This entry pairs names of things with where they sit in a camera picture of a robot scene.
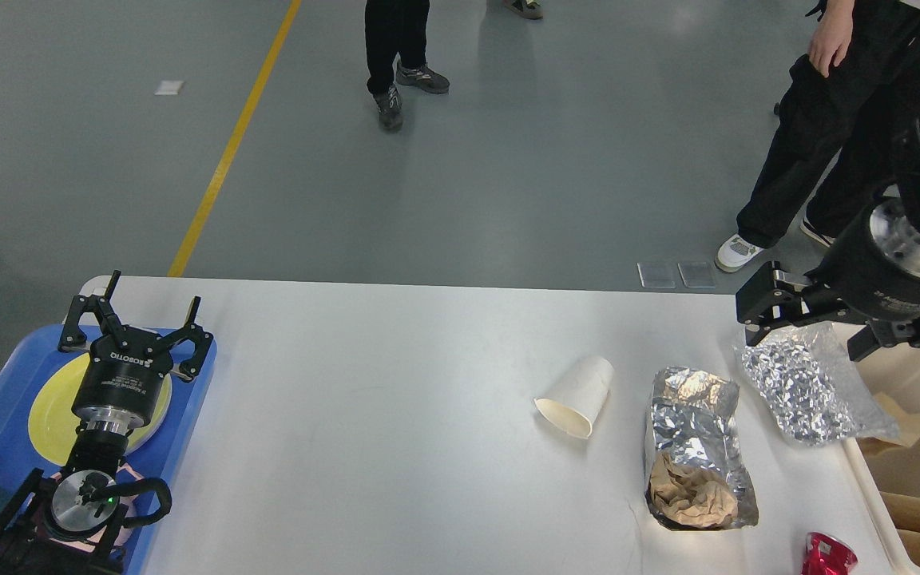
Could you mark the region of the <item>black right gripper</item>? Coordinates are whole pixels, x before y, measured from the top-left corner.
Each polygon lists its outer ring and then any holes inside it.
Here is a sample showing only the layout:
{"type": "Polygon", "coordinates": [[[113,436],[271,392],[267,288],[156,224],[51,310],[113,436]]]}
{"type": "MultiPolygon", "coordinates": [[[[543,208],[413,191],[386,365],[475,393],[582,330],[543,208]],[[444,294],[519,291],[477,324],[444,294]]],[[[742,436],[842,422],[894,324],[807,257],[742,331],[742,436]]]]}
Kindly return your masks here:
{"type": "Polygon", "coordinates": [[[768,261],[735,302],[748,347],[783,327],[855,324],[858,311],[871,319],[847,341],[854,363],[901,343],[920,349],[920,212],[910,214],[898,197],[873,201],[807,276],[768,261]]]}

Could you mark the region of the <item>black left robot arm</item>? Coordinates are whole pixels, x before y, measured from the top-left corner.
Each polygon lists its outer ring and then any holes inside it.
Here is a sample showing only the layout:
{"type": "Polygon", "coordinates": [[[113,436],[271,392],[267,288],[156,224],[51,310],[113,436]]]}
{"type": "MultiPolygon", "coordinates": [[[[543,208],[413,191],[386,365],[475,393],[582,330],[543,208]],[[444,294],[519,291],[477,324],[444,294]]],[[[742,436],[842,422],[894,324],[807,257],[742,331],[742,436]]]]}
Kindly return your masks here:
{"type": "Polygon", "coordinates": [[[135,327],[101,295],[0,372],[0,574],[138,574],[207,393],[214,335],[135,327]]]}

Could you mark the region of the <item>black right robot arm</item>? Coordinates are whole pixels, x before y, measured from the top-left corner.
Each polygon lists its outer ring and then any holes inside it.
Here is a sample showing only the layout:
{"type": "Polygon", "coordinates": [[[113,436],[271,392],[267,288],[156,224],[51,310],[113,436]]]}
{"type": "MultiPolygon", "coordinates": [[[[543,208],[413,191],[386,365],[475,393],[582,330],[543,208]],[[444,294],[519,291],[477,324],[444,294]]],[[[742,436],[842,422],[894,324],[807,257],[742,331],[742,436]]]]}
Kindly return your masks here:
{"type": "Polygon", "coordinates": [[[892,145],[898,195],[874,200],[810,272],[760,267],[736,294],[745,343],[815,323],[858,325],[847,350],[857,363],[881,348],[920,348],[920,116],[892,145]]]}

